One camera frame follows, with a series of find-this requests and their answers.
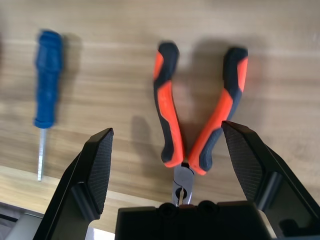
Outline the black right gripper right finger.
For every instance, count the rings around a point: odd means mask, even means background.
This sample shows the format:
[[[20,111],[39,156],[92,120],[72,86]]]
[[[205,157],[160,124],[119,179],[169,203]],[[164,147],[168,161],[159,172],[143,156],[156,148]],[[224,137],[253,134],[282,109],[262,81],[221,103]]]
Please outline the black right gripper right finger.
[[[320,207],[287,163],[247,126],[223,121],[233,170],[278,238],[318,240]]]

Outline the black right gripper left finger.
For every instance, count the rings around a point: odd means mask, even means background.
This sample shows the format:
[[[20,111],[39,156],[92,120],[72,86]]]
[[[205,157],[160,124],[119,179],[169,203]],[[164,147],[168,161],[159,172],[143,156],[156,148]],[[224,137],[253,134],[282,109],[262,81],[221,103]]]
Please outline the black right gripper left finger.
[[[64,171],[34,235],[35,240],[83,240],[100,219],[111,171],[114,131],[106,128],[84,144]]]

